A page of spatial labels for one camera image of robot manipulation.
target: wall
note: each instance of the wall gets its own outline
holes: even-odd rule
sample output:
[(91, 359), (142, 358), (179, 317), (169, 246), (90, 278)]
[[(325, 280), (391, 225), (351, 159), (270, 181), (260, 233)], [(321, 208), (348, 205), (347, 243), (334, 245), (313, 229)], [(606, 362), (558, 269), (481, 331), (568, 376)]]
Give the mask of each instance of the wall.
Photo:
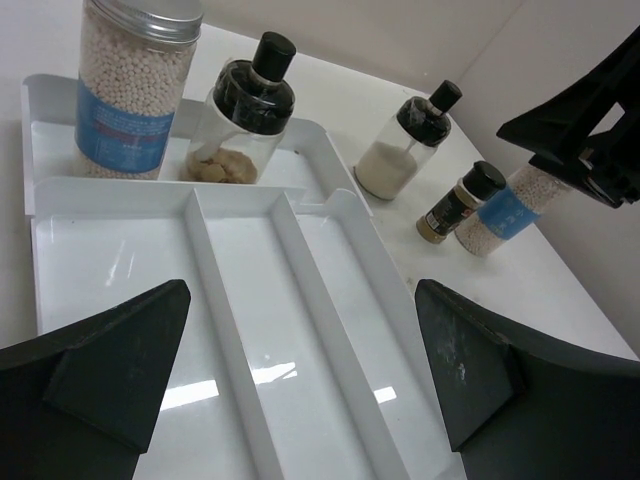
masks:
[(202, 0), (205, 21), (418, 89), (457, 80), (523, 0)]
[[(457, 122), (510, 173), (530, 154), (498, 140), (507, 120), (587, 73), (640, 23), (638, 0), (526, 0), (460, 81)], [(572, 194), (538, 223), (592, 298), (640, 353), (640, 205), (612, 210)]]

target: silver lid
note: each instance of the silver lid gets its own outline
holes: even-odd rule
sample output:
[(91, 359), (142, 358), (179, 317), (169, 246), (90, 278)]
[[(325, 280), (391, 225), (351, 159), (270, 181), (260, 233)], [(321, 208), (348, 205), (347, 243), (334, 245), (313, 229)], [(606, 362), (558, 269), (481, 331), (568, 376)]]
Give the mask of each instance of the silver lid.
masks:
[(188, 45), (200, 36), (203, 11), (198, 0), (89, 0), (89, 3), (142, 38)]

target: black label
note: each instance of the black label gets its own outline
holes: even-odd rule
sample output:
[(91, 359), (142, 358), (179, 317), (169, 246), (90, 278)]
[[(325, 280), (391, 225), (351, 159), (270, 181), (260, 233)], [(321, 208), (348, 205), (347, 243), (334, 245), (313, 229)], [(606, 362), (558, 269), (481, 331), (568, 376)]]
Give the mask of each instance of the black label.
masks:
[(427, 213), (425, 220), (434, 232), (446, 237), (473, 212), (452, 189)]

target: white countertop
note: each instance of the white countertop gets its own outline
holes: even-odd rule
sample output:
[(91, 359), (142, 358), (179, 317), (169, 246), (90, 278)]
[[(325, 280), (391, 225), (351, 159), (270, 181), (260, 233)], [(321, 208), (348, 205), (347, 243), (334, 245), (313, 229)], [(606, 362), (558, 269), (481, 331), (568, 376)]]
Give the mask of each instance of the white countertop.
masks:
[[(75, 76), (81, 2), (5, 2), (0, 7), (0, 347), (35, 335), (29, 237), (22, 202), (20, 97), (33, 73)], [(251, 57), (256, 41), (205, 26), (185, 90), (202, 99), (229, 57)], [(295, 115), (323, 125), (344, 160), (354, 164), (411, 89), (298, 55), (288, 80)], [(535, 227), (483, 260), (452, 236), (428, 244), (415, 230), (458, 177), (482, 158), (454, 124), (449, 139), (418, 177), (391, 203), (367, 197), (380, 236), (408, 287), (434, 278), (481, 305), (562, 340), (624, 358), (636, 356)]]

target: seasoning jar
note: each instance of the seasoning jar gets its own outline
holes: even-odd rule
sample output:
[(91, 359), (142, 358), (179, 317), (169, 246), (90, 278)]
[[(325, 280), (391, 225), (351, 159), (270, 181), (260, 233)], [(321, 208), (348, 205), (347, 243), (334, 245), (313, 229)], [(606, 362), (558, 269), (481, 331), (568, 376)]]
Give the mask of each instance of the seasoning jar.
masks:
[(527, 164), (508, 178), (507, 188), (456, 229), (456, 238), (469, 252), (485, 257), (570, 191), (556, 177)]
[(202, 13), (198, 0), (85, 0), (76, 174), (158, 177)]
[(293, 113), (295, 96), (284, 75), (295, 54), (287, 38), (266, 32), (253, 61), (225, 66), (204, 102), (183, 179), (258, 181)]
[(473, 168), (416, 223), (422, 238), (442, 243), (467, 217), (507, 185), (500, 170), (485, 161)]
[(360, 186), (383, 200), (396, 198), (451, 132), (446, 112), (461, 97), (446, 80), (428, 100), (407, 100), (356, 165)]

